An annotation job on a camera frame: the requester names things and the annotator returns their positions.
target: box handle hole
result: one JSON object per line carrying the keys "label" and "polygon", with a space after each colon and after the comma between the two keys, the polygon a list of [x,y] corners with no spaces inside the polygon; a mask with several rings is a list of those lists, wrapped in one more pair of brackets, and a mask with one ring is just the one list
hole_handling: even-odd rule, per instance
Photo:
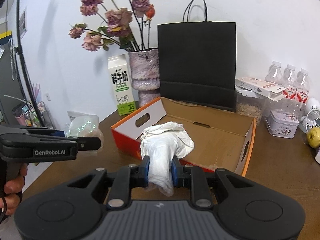
{"label": "box handle hole", "polygon": [[136,122],[136,127],[141,127],[144,125],[146,122],[150,120],[150,114],[146,113],[143,116],[141,116]]}
{"label": "box handle hole", "polygon": [[244,152],[243,152],[241,162],[244,160],[244,157],[247,155],[248,147],[249,147],[249,142],[247,142],[247,144],[244,147]]}
{"label": "box handle hole", "polygon": [[207,125],[207,124],[204,124],[204,123],[200,123],[200,122],[193,122],[193,124],[200,125],[200,126],[203,126],[203,127],[206,127],[206,128],[210,128],[210,125]]}

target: yellow pear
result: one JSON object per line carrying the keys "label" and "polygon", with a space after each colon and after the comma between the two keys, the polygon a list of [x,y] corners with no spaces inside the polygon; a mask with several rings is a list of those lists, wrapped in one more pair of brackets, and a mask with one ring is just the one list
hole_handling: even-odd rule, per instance
{"label": "yellow pear", "polygon": [[308,143],[312,148],[318,148],[320,146],[320,128],[313,127],[307,134]]}

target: green label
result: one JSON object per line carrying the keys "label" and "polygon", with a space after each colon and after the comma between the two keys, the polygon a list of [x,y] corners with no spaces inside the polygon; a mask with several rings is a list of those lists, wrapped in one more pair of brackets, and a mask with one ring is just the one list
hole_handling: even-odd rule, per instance
{"label": "green label", "polygon": [[124,88],[118,88],[116,89],[117,92],[120,92],[120,91],[125,91],[125,90],[128,90],[129,87],[124,87]]}
{"label": "green label", "polygon": [[131,114],[135,110],[137,110],[136,104],[134,103],[134,101],[129,103],[124,103],[124,104],[119,104],[117,107],[118,107],[119,115]]}

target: flower stem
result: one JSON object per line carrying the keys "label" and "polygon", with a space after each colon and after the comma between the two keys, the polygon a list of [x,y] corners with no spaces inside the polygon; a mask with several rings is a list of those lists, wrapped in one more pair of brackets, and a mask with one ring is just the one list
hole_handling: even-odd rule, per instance
{"label": "flower stem", "polygon": [[149,27],[148,27],[148,49],[150,49],[150,28],[151,28],[151,25],[150,25],[150,21],[149,21]]}
{"label": "flower stem", "polygon": [[137,41],[136,41],[136,38],[135,38],[134,35],[133,35],[133,32],[132,32],[130,26],[129,26],[129,30],[130,30],[131,35],[132,35],[132,38],[133,38],[133,42],[132,42],[132,43],[134,44],[136,50],[139,51],[139,50],[140,50],[140,47],[139,47],[139,45],[138,45],[138,43],[137,43]]}
{"label": "flower stem", "polygon": [[141,47],[144,47],[144,49],[146,49],[146,47],[143,44],[143,16],[141,18]]}
{"label": "flower stem", "polygon": [[130,42],[131,51],[135,51],[132,44],[133,44],[133,42]]}
{"label": "flower stem", "polygon": [[141,40],[142,40],[142,43],[141,43],[141,50],[143,50],[144,43],[143,43],[142,30],[141,30],[141,28],[140,28],[140,23],[139,23],[139,21],[138,21],[138,18],[137,18],[137,16],[136,16],[136,14],[134,13],[134,9],[133,9],[133,6],[132,6],[132,3],[131,3],[131,0],[129,0],[129,3],[130,3],[130,5],[131,5],[131,9],[132,9],[132,11],[133,11],[133,15],[134,15],[134,17],[135,17],[135,19],[136,19],[136,21],[137,21],[138,27],[139,27],[140,36],[141,36]]}
{"label": "flower stem", "polygon": [[107,8],[101,3],[101,6],[106,10],[106,12],[108,11]]}
{"label": "flower stem", "polygon": [[101,17],[101,19],[102,19],[104,22],[106,22],[106,23],[108,24],[108,22],[106,21],[106,19],[103,18],[103,17],[101,16],[101,14],[99,14],[99,13],[97,13],[97,14]]}
{"label": "flower stem", "polygon": [[[91,30],[91,29],[84,29],[84,30],[86,30],[86,31],[92,31],[92,32],[97,32],[97,31],[94,31],[94,30]],[[103,33],[100,33],[100,34],[103,35],[103,36],[106,36],[108,39],[112,40],[115,44],[121,46],[121,44],[120,44],[119,41],[116,41],[115,39],[110,38],[110,37],[108,37],[107,35],[105,35],[105,34],[103,34]]]}
{"label": "flower stem", "polygon": [[120,10],[119,8],[118,8],[118,6],[116,5],[116,3],[115,3],[115,1],[114,0],[111,0],[111,2],[113,3],[113,5],[117,8],[117,10]]}

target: white package box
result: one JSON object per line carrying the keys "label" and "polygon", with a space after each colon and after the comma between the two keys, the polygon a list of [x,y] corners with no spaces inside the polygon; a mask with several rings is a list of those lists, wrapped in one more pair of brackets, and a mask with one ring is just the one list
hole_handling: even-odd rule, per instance
{"label": "white package box", "polygon": [[237,78],[236,86],[263,95],[272,101],[279,101],[286,97],[282,94],[284,87],[253,77]]}
{"label": "white package box", "polygon": [[129,71],[125,55],[108,58],[108,70],[113,92],[117,101],[119,115],[131,114],[137,110],[129,80]]}
{"label": "white package box", "polygon": [[316,159],[317,163],[320,164],[320,147],[316,149],[316,153],[317,153],[317,155],[316,155],[315,159]]}

